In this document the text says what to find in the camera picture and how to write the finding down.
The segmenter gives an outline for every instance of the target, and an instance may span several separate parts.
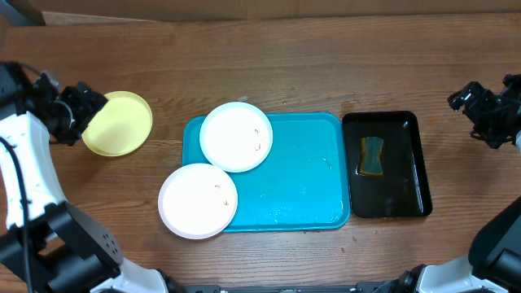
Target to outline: wooden table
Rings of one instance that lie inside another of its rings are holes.
[[[469,81],[501,89],[521,72],[521,15],[426,15],[307,20],[9,28],[1,59],[55,71],[106,93],[129,90],[154,112],[147,143],[106,158],[81,142],[53,146],[63,191],[119,239],[125,255],[182,284],[338,285],[398,277],[465,255],[479,228],[519,196],[515,147],[469,138],[447,97]],[[434,212],[364,220],[320,233],[178,238],[157,195],[181,166],[193,117],[247,96],[265,112],[410,110],[419,120]],[[0,196],[0,218],[5,217]],[[24,285],[2,268],[0,291]]]

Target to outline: tray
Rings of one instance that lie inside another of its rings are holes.
[[[340,121],[330,113],[268,114],[271,152],[244,173],[229,173],[239,193],[237,213],[224,232],[330,230],[350,214]],[[204,116],[185,127],[182,165],[208,163],[199,144]]]
[[[408,111],[349,113],[343,125],[352,212],[363,218],[431,214],[416,116]],[[364,176],[357,171],[364,137],[383,139],[381,176]]]

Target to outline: green sponge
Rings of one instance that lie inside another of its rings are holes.
[[[383,139],[367,137],[360,141],[361,163],[359,173],[363,175],[381,176]]]

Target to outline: cardboard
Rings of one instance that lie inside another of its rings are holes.
[[[521,11],[515,0],[29,0],[40,11],[138,20],[251,20]]]

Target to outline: black tray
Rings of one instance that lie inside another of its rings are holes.
[[[352,212],[363,218],[428,216],[431,192],[412,112],[349,113],[342,119]],[[383,139],[381,176],[358,174],[360,142]]]

